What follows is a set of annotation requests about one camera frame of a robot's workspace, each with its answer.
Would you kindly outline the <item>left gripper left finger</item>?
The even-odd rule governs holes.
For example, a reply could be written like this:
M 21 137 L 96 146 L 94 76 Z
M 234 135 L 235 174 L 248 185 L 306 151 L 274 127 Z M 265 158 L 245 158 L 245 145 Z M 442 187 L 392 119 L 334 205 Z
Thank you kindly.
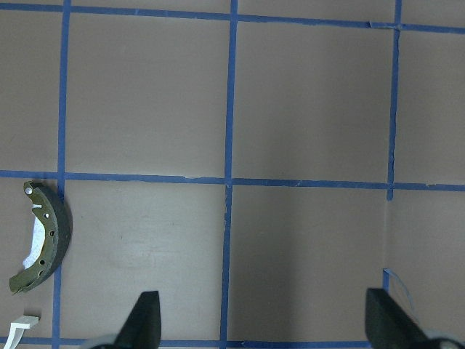
M 137 299 L 113 346 L 152 348 L 161 342 L 161 308 L 158 291 L 143 292 Z

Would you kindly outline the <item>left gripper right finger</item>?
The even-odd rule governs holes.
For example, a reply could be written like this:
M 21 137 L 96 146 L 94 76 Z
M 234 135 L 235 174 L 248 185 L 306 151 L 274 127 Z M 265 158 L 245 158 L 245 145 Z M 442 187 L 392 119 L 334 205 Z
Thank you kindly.
M 436 348 L 404 310 L 380 288 L 365 293 L 365 334 L 372 348 Z

